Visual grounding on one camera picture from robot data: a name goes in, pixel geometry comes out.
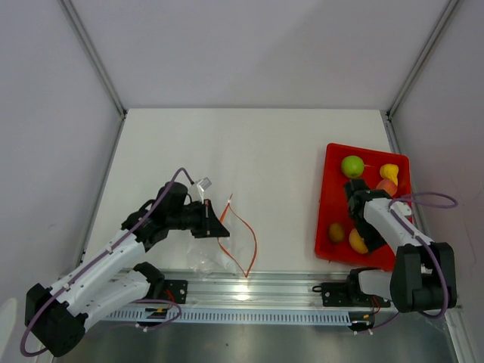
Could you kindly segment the red plastic tray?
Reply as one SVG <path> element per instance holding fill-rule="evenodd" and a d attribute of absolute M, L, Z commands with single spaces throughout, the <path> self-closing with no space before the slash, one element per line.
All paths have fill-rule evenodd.
<path fill-rule="evenodd" d="M 388 245 L 363 255 L 355 252 L 350 247 L 348 240 L 333 244 L 328 238 L 327 230 L 333 223 L 342 225 L 347 234 L 355 227 L 355 223 L 349 217 L 347 199 L 343 188 L 349 179 L 341 171 L 341 162 L 349 156 L 357 156 L 364 161 L 365 169 L 361 178 L 365 180 L 368 187 L 375 188 L 377 186 L 382 180 L 380 167 L 391 163 L 399 167 L 396 196 L 401 197 L 411 192 L 410 164 L 405 155 L 330 143 L 326 148 L 324 161 L 315 234 L 315 255 L 319 259 L 330 262 L 392 271 L 396 258 Z"/>

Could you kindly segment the clear zip top bag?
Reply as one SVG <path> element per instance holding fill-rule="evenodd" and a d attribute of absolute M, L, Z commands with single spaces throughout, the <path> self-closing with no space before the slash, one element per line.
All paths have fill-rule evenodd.
<path fill-rule="evenodd" d="M 229 227 L 235 227 L 235 235 L 195 240 L 188 244 L 188 267 L 199 277 L 224 272 L 248 279 L 256 264 L 259 252 L 256 231 L 236 213 L 233 199 L 231 194 L 220 217 L 222 223 L 228 222 Z"/>

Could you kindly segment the yellow orange mango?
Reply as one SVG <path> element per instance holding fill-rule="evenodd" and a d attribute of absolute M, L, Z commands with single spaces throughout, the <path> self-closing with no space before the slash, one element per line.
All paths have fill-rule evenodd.
<path fill-rule="evenodd" d="M 367 254 L 369 252 L 368 247 L 365 244 L 365 240 L 360 236 L 356 228 L 353 228 L 349 233 L 349 245 L 359 254 Z"/>

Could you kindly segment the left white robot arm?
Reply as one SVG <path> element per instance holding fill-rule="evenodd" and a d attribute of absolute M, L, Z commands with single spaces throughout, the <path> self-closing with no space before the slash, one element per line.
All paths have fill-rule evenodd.
<path fill-rule="evenodd" d="M 190 186 L 169 181 L 145 202 L 92 258 L 48 287 L 36 284 L 26 293 L 25 335 L 33 334 L 54 357 L 70 352 L 98 321 L 137 302 L 178 306 L 170 298 L 164 274 L 140 262 L 170 231 L 189 231 L 196 239 L 229 237 L 204 198 L 208 178 Z"/>

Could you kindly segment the red orange peach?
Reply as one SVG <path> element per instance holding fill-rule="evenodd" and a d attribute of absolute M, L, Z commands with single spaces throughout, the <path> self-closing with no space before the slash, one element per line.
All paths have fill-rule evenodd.
<path fill-rule="evenodd" d="M 385 191 L 389 196 L 394 197 L 398 191 L 398 186 L 392 180 L 384 178 L 377 184 L 376 189 Z"/>

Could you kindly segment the small brown yellow fruit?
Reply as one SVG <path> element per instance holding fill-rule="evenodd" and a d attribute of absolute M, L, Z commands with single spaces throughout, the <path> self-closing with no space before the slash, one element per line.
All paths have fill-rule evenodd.
<path fill-rule="evenodd" d="M 332 223 L 327 228 L 327 237 L 332 244 L 339 244 L 345 240 L 346 232 L 340 223 Z"/>

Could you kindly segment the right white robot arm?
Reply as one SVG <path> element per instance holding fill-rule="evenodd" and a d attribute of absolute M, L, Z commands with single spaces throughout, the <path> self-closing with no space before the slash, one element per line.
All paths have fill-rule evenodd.
<path fill-rule="evenodd" d="M 362 179 L 345 183 L 350 219 L 368 250 L 387 245 L 395 256 L 393 270 L 351 270 L 345 295 L 354 305 L 372 296 L 393 303 L 401 313 L 417 312 L 437 319 L 455 307 L 457 284 L 455 255 L 446 242 L 435 242 L 409 218 L 412 208 L 423 203 L 424 192 L 392 198 L 384 190 L 369 188 Z"/>

